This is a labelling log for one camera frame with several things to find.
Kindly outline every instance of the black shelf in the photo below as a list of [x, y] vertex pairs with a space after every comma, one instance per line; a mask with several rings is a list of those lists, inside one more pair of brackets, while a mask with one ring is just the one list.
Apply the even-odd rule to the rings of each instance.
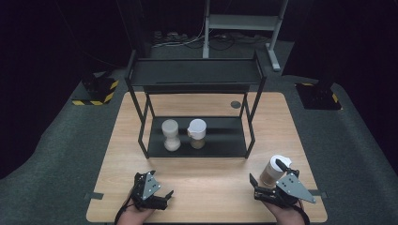
[[[201, 118], [207, 123], [206, 144], [201, 149], [190, 145], [187, 128], [190, 121]], [[178, 134], [181, 146], [170, 152], [164, 147], [164, 136], [161, 124], [167, 119], [178, 122]], [[163, 117], [157, 116], [152, 122], [147, 153], [156, 158], [243, 158], [246, 155], [246, 143], [240, 117]]]
[[[126, 84], [141, 121], [138, 143], [146, 158], [248, 158], [255, 138], [252, 120], [264, 89], [266, 75], [263, 71], [267, 58], [255, 52], [253, 58], [240, 59], [149, 59], [137, 58], [132, 52], [125, 76]], [[252, 85], [257, 85], [257, 95], [249, 109], [247, 94]], [[145, 106], [141, 110], [134, 88], [143, 88]], [[162, 94], [242, 94], [239, 116], [157, 116], [151, 95]], [[152, 116], [152, 127], [147, 149], [143, 143], [146, 118]], [[250, 133], [248, 146], [242, 126], [242, 115], [246, 113]], [[206, 144], [201, 149], [190, 145], [187, 128], [191, 120], [202, 118], [207, 122]], [[166, 119], [178, 122], [181, 146], [175, 152], [165, 149], [165, 138], [161, 124]]]

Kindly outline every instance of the white cup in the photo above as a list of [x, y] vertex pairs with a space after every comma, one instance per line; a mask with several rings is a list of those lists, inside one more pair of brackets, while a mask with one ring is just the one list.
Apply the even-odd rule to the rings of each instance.
[[169, 151], [175, 151], [181, 145], [178, 138], [178, 123], [176, 120], [168, 119], [161, 124], [161, 130], [166, 137], [164, 147]]
[[205, 145], [206, 122], [202, 119], [194, 119], [188, 127], [188, 136], [191, 138], [191, 146], [200, 149]]
[[284, 165], [286, 165], [286, 167], [290, 167], [290, 164], [292, 163], [292, 160], [290, 160], [289, 157], [283, 157], [281, 155], [273, 156], [260, 175], [260, 180], [266, 186], [275, 186], [276, 181], [281, 179], [281, 177], [284, 175], [282, 169], [276, 164], [276, 159], [279, 159], [282, 163], [284, 163]]

